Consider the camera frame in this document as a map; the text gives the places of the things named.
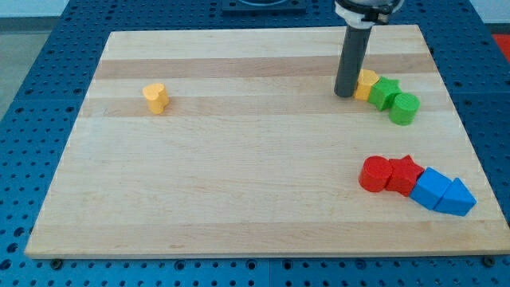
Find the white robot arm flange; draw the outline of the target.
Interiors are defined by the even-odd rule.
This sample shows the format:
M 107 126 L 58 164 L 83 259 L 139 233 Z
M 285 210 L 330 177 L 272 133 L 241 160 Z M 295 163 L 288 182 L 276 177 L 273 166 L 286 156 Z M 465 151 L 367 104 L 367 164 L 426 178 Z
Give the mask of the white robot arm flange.
M 370 29 L 373 25 L 387 25 L 404 0 L 335 0 L 335 12 L 350 27 Z

